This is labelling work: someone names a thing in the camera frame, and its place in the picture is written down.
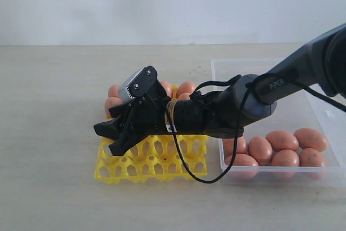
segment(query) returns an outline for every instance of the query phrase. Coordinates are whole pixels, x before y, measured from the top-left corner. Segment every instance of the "clear plastic container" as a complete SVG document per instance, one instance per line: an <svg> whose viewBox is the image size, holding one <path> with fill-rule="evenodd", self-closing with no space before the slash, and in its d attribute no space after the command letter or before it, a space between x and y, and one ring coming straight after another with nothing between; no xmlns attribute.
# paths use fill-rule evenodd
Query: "clear plastic container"
<svg viewBox="0 0 346 231"><path fill-rule="evenodd" d="M241 59L212 60L213 80L226 81L235 75L263 74L274 67L282 59ZM313 89L322 93L319 86ZM294 133L303 127L314 128L324 133L329 141L327 150L322 154L326 158L327 167L245 167L233 166L222 178L225 184L277 184L294 186L346 186L346 114L333 106L311 96L304 90L283 98L277 102L273 115L245 127L244 137L249 141L254 136L266 136L273 130L285 130ZM221 169L227 168L222 140L219 139ZM251 179L238 179L232 172L257 171ZM276 173L294 172L292 178L278 179ZM322 173L324 177L318 181L311 178L313 173Z"/></svg>

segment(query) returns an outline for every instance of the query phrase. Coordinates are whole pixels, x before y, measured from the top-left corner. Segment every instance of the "yellow egg tray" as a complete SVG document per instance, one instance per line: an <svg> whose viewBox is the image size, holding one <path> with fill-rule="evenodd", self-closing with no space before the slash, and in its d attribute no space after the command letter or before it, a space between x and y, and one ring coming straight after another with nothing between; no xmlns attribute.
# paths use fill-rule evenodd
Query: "yellow egg tray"
<svg viewBox="0 0 346 231"><path fill-rule="evenodd" d="M172 86L173 100L177 87ZM177 135L183 157L191 172L202 177L207 174L205 145L207 136ZM171 181L175 177L192 180L187 173L171 135L148 136L142 142L128 150L124 156L112 156L108 145L112 140L102 138L99 144L95 179L107 184L118 184L121 180L135 183L145 182L149 178Z"/></svg>

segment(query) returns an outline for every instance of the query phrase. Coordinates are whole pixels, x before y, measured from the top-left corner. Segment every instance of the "robotic arm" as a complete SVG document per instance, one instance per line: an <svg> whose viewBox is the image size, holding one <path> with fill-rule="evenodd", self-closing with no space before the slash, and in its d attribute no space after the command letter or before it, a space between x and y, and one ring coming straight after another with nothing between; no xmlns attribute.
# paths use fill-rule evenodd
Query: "robotic arm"
<svg viewBox="0 0 346 231"><path fill-rule="evenodd" d="M280 77L266 77L257 82L241 111L240 129L236 131L239 109L248 84L260 75L238 75L223 91L204 95L198 90L186 101L173 101L157 80L154 67L145 67L119 88L125 102L109 110L112 120L94 125L97 135L114 141L109 148L114 156L124 155L149 135L202 134L216 138L243 135L244 127L274 113L276 102L302 88L291 80L311 86L318 83L327 96L346 98L346 23L305 44L268 71Z"/></svg>

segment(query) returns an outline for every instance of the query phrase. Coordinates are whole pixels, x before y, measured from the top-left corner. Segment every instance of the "egg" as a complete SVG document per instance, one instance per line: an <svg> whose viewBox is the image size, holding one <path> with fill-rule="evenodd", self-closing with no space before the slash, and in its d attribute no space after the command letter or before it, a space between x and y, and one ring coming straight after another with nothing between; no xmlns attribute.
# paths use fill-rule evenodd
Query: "egg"
<svg viewBox="0 0 346 231"><path fill-rule="evenodd" d="M232 156L228 156L225 159L225 164L229 165ZM258 163L254 158L247 154L237 154L234 160L233 166L258 166ZM230 175L238 179L251 179L255 177L257 170L253 171L230 171Z"/></svg>
<svg viewBox="0 0 346 231"><path fill-rule="evenodd" d="M305 148L299 155L301 167L325 167L327 165L324 156L314 148ZM325 173L308 173L313 180L320 180Z"/></svg>
<svg viewBox="0 0 346 231"><path fill-rule="evenodd" d="M233 148L234 148L234 138L224 138L222 139L222 146L223 150L231 155L233 154ZM244 136L238 137L237 142L237 154L246 154L248 152L248 143Z"/></svg>
<svg viewBox="0 0 346 231"><path fill-rule="evenodd" d="M314 148L317 151L324 151L328 147L327 138L319 131L311 128L301 128L294 132L302 149Z"/></svg>
<svg viewBox="0 0 346 231"><path fill-rule="evenodd" d="M177 100L189 100L190 99L190 93L181 93Z"/></svg>
<svg viewBox="0 0 346 231"><path fill-rule="evenodd" d="M272 158L272 147L268 140L262 136L255 136L249 141L248 152L259 166L268 165Z"/></svg>
<svg viewBox="0 0 346 231"><path fill-rule="evenodd" d="M118 97L109 97L107 98L106 102L104 103L104 110L106 112L106 115L110 117L109 109L112 107L115 107L116 105L123 104L124 102L118 98Z"/></svg>
<svg viewBox="0 0 346 231"><path fill-rule="evenodd" d="M292 150L281 150L277 152L272 160L271 160L271 166L278 166L278 167L299 167L299 156L295 151ZM289 179L295 175L295 171L290 172L284 172L279 173L276 172L274 175L278 179Z"/></svg>
<svg viewBox="0 0 346 231"><path fill-rule="evenodd" d="M182 94L182 93L190 93L192 94L196 89L196 85L191 82L191 81L186 81L182 83L179 88L177 89L177 98Z"/></svg>
<svg viewBox="0 0 346 231"><path fill-rule="evenodd" d="M269 141L274 151L296 151L299 148L299 142L297 138L287 131L272 131L266 135L265 139Z"/></svg>
<svg viewBox="0 0 346 231"><path fill-rule="evenodd" d="M120 88L120 85L112 85L109 89L108 89L108 97L118 97L119 93L118 93L118 89Z"/></svg>
<svg viewBox="0 0 346 231"><path fill-rule="evenodd" d="M172 85L169 84L169 82L167 81L160 81L160 83L166 90L167 96L172 97L173 96Z"/></svg>

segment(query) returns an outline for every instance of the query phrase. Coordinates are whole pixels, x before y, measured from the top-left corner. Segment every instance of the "gray table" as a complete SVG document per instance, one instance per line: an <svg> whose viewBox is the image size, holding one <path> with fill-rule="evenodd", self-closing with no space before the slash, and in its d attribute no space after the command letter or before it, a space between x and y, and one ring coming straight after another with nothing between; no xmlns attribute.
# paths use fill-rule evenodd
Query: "gray table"
<svg viewBox="0 0 346 231"><path fill-rule="evenodd" d="M94 180L110 85L152 64L174 84L213 58L285 57L299 44L0 48L0 230L345 230L346 189ZM208 178L219 171L208 141Z"/></svg>

